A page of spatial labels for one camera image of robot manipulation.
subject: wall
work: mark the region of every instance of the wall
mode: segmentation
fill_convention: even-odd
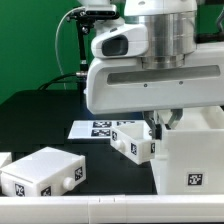
[[[62,16],[76,6],[76,0],[0,1],[0,103],[17,91],[37,89],[60,75],[55,32]],[[220,11],[218,6],[200,7],[198,31],[216,32],[214,22]],[[65,24],[60,36],[65,73],[79,69],[75,30],[74,22]]]

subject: black table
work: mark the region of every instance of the black table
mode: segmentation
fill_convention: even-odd
[[[20,159],[46,146],[86,156],[87,179],[67,195],[155,194],[150,163],[137,166],[109,140],[68,140],[74,120],[135,120],[141,114],[93,116],[78,91],[22,91],[0,106],[0,152]]]

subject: white box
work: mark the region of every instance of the white box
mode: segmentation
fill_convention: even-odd
[[[175,129],[158,112],[162,140],[151,160],[160,195],[224,194],[224,112],[220,107],[189,108]]]
[[[86,179],[85,157],[46,147],[1,172],[7,196],[59,196]]]
[[[150,136],[145,121],[111,127],[110,144],[116,150],[140,165],[155,156],[156,141]]]

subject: black cable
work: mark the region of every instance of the black cable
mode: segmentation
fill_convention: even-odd
[[[60,80],[66,79],[66,78],[69,78],[69,77],[76,77],[76,75],[74,73],[71,73],[71,74],[66,74],[66,75],[56,77],[56,78],[52,79],[51,81],[42,84],[38,88],[38,90],[46,90],[49,86],[51,86],[52,84],[55,84],[55,83],[68,83],[69,81],[60,81]]]

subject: white plastic casing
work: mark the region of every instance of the white plastic casing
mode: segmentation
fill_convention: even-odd
[[[160,195],[224,194],[224,112],[220,107],[184,109],[175,129],[159,111],[162,140],[151,160]]]
[[[108,31],[104,34],[97,36],[92,41],[92,53],[96,58],[108,58],[102,52],[103,43],[110,38],[123,35],[128,39],[128,52],[126,55],[118,55],[117,57],[135,57],[144,54],[149,47],[148,43],[148,30],[142,25],[123,25],[117,30]]]
[[[86,179],[85,157],[46,147],[1,172],[4,195],[59,196]]]
[[[127,0],[125,16],[150,16],[196,10],[196,0]]]

